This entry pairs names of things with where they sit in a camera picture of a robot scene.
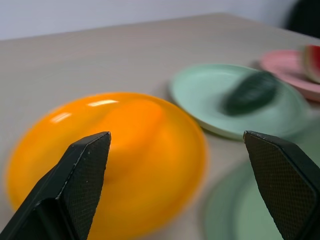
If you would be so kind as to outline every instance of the red watermelon flesh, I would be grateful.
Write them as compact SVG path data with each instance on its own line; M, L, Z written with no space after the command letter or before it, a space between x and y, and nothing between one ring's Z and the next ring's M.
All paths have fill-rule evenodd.
M304 48L303 67L310 80L320 84L320 46L307 45Z

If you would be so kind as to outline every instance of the green plate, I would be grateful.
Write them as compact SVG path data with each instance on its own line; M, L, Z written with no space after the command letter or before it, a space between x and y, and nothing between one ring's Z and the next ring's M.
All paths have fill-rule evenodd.
M317 119L293 142L320 166L319 141L320 119ZM203 218L207 240L283 240L259 193L249 161L213 189Z
M204 64L178 73L170 82L173 100L213 133L241 140L245 130L278 137L290 136L304 128L309 105L291 86L281 82L273 102L241 116L221 111L226 94L257 70L239 65Z

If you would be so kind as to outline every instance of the table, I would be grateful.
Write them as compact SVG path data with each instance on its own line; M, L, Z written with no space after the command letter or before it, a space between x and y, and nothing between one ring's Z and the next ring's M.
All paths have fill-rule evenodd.
M0 170L19 137L49 110L86 95L130 91L169 100L167 83L184 67L257 67L260 56L320 40L216 13L0 41ZM248 159L243 143L205 133L211 152L202 194L144 240L201 240L202 206L212 186ZM3 184L0 187L4 196ZM0 229L12 216L0 199Z

